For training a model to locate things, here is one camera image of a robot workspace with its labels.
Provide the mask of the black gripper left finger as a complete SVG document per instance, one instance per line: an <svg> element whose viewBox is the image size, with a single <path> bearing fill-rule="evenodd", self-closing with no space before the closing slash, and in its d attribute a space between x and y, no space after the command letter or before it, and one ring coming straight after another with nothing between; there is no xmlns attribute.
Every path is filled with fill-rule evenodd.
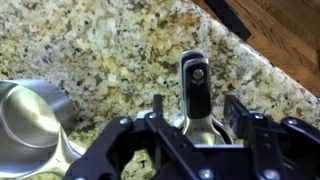
<svg viewBox="0 0 320 180"><path fill-rule="evenodd" d="M150 122L159 120L162 114L162 96L157 94L153 97L153 110L143 118L115 118L71 165L63 180L120 180L124 167L141 149L147 150L152 165L159 170L166 156Z"/></svg>

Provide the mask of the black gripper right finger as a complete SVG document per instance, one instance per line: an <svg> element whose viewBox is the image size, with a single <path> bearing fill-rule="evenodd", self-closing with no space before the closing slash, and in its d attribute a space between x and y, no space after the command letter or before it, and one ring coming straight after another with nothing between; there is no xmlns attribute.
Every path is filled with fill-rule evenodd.
<svg viewBox="0 0 320 180"><path fill-rule="evenodd" d="M289 116L279 123L247 110L232 95L223 114L237 138L251 151L253 173L259 180L319 180L320 132Z"/></svg>

